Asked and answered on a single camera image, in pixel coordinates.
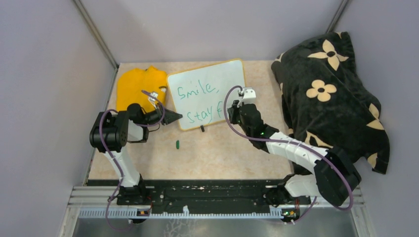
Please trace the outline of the whiteboard with yellow frame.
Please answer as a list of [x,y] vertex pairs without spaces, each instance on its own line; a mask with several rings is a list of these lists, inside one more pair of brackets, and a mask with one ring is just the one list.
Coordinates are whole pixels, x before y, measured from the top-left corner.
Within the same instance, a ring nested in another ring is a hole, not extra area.
[[234,59],[170,74],[167,84],[175,112],[182,115],[179,128],[187,131],[225,120],[227,92],[245,87],[245,69],[241,59]]

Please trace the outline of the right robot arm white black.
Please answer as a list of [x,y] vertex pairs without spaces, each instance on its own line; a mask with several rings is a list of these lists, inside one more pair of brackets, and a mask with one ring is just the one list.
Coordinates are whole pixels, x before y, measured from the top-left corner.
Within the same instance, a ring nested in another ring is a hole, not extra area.
[[224,108],[224,116],[228,126],[239,125],[243,133],[232,130],[257,149],[285,157],[309,172],[288,178],[278,190],[280,201],[292,203],[300,196],[321,196],[339,210],[352,208],[353,191],[362,179],[342,148],[307,145],[285,135],[263,121],[255,104],[240,105],[235,100],[230,108]]

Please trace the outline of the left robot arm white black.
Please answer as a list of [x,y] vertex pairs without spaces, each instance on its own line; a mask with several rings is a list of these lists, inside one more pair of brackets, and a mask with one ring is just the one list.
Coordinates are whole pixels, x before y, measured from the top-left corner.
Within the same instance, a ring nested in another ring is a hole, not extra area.
[[150,127],[168,125],[182,117],[163,105],[146,112],[137,103],[130,104],[124,111],[107,110],[98,114],[89,133],[89,142],[107,157],[119,176],[117,190],[109,200],[116,199],[118,205],[142,205],[148,202],[149,191],[140,172],[134,167],[126,145],[145,143]]

